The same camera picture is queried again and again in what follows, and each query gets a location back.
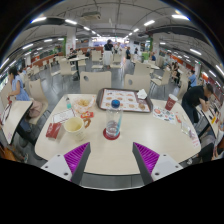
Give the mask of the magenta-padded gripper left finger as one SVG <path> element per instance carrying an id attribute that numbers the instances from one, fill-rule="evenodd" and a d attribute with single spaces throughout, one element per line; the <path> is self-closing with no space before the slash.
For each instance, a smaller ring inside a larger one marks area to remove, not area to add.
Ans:
<path id="1" fill-rule="evenodd" d="M 79 185 L 90 152 L 90 143 L 84 143 L 64 155 L 56 154 L 42 169 Z"/>

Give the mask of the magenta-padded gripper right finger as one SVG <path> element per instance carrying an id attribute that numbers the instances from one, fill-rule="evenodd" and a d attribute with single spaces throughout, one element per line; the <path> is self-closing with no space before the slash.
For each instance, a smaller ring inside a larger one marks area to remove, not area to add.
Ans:
<path id="1" fill-rule="evenodd" d="M 168 154 L 158 154 L 139 143 L 133 143 L 132 152 L 145 185 L 182 169 L 182 166 Z"/>

